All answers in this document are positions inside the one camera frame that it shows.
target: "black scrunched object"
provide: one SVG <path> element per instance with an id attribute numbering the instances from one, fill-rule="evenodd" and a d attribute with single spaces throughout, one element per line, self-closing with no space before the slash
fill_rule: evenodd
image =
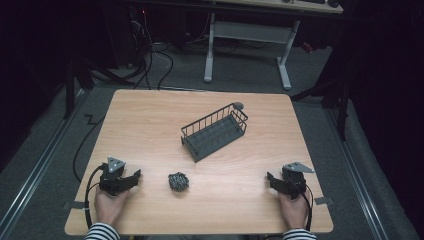
<path id="1" fill-rule="evenodd" d="M 169 174 L 169 186 L 172 190 L 182 192 L 188 188 L 188 178 L 184 173 L 177 172 L 175 174 Z"/>

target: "wire basket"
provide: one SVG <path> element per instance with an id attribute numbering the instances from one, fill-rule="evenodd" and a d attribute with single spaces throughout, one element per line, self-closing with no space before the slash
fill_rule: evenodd
<path id="1" fill-rule="evenodd" d="M 181 142 L 195 162 L 244 135 L 247 116 L 242 109 L 243 104 L 231 103 L 181 128 Z"/>

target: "white metal stand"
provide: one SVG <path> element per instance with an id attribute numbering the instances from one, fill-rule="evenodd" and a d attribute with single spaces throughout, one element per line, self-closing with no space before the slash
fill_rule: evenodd
<path id="1" fill-rule="evenodd" d="M 272 42 L 284 44 L 285 48 L 281 57 L 277 58 L 281 81 L 286 90 L 291 89 L 290 80 L 286 69 L 286 60 L 289 56 L 300 21 L 294 22 L 291 28 L 263 26 L 255 24 L 215 21 L 215 14 L 211 14 L 209 30 L 209 49 L 206 57 L 205 82 L 212 81 L 213 73 L 213 42 L 215 37 L 234 38 L 249 41 Z"/>

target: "human hand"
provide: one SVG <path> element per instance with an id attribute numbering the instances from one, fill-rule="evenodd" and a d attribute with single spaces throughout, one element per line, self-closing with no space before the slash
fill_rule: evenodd
<path id="1" fill-rule="evenodd" d="M 117 196 L 110 196 L 107 192 L 101 190 L 100 187 L 97 186 L 96 197 L 94 198 L 97 221 L 115 227 L 129 192 L 130 191 L 127 190 L 125 192 L 121 192 Z"/>
<path id="2" fill-rule="evenodd" d="M 311 202 L 311 195 L 309 191 L 305 192 L 305 196 Z M 283 218 L 287 223 L 289 229 L 305 228 L 305 221 L 308 217 L 309 207 L 302 195 L 296 199 L 290 199 L 289 195 L 278 193 L 280 198 L 281 210 Z"/>

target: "striped sleeve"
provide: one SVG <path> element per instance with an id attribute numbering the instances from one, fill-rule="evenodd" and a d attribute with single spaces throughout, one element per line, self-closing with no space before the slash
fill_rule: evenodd
<path id="1" fill-rule="evenodd" d="M 283 234 L 283 240 L 311 240 L 317 237 L 305 229 L 292 229 Z"/>
<path id="2" fill-rule="evenodd" d="M 119 240 L 118 232 L 105 223 L 95 223 L 88 230 L 86 240 Z"/>

